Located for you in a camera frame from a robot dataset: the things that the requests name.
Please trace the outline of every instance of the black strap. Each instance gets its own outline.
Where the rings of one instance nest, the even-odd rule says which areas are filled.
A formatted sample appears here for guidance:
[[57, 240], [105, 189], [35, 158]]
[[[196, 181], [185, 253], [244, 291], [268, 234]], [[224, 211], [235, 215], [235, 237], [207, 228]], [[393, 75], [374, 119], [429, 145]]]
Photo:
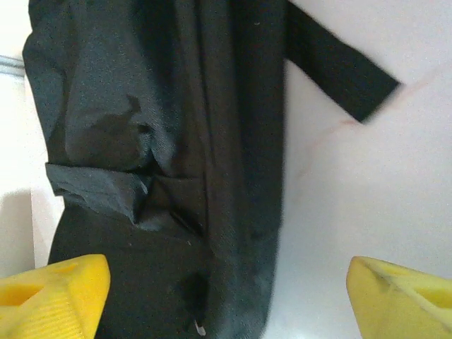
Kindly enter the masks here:
[[399, 82], [288, 1], [286, 56], [331, 99], [363, 121]]

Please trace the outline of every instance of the black fabric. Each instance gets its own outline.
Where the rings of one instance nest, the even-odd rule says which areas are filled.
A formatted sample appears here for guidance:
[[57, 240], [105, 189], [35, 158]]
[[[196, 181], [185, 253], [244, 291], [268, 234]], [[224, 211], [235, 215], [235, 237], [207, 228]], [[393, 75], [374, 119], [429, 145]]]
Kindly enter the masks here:
[[49, 262], [107, 257], [96, 338], [261, 335], [281, 219], [286, 9], [30, 1], [23, 56], [66, 205]]
[[286, 55], [358, 121], [370, 117], [399, 85], [290, 2]]

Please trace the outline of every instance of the wrinkled fabric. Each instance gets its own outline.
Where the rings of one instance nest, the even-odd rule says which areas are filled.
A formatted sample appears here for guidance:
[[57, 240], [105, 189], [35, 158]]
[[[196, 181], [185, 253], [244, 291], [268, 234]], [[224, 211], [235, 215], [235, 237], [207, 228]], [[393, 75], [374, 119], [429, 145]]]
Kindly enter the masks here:
[[66, 206], [49, 262], [107, 257], [96, 338], [263, 332], [281, 223], [284, 55], [311, 58], [287, 49], [287, 36], [309, 37], [287, 35], [286, 15], [282, 0], [30, 1], [23, 56], [47, 176]]

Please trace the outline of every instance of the yellow plastic piece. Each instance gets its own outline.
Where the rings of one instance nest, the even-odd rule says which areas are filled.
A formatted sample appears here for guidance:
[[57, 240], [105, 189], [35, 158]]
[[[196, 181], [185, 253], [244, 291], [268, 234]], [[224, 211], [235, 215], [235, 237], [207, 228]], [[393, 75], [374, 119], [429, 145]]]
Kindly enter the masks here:
[[93, 339], [110, 284], [93, 254], [0, 280], [0, 339]]
[[363, 339], [452, 338], [452, 280], [355, 257], [347, 290]]

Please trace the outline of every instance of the white surface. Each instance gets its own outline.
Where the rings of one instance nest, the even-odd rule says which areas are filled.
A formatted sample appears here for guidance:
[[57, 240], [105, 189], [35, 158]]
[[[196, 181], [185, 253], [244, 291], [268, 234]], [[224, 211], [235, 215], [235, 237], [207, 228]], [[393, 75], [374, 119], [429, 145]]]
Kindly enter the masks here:
[[23, 44], [30, 31], [28, 0], [1, 0], [0, 55], [22, 59]]
[[34, 267], [24, 99], [23, 82], [0, 75], [0, 278]]
[[[353, 256], [452, 278], [452, 6], [297, 3], [407, 87], [361, 126], [289, 64], [285, 224], [265, 339], [360, 338], [345, 289]], [[61, 201], [43, 170], [37, 177], [35, 250], [44, 263]]]

